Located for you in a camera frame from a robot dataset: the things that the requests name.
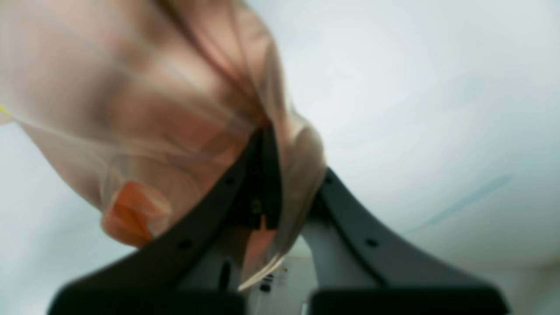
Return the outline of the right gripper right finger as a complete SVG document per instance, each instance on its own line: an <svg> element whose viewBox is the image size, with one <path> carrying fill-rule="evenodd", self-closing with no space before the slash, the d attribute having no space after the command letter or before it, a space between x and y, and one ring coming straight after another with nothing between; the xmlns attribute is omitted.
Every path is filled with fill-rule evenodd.
<svg viewBox="0 0 560 315"><path fill-rule="evenodd" d="M328 169L302 236L318 289L311 315L508 315L499 289L410 244Z"/></svg>

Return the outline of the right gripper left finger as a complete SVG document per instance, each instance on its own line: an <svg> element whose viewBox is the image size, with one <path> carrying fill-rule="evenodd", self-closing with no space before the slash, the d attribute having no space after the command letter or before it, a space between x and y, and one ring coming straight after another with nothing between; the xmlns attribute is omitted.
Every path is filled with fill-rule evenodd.
<svg viewBox="0 0 560 315"><path fill-rule="evenodd" d="M66 285L50 315L244 315L238 293L252 231L278 229L276 136L262 128L186 217L142 249Z"/></svg>

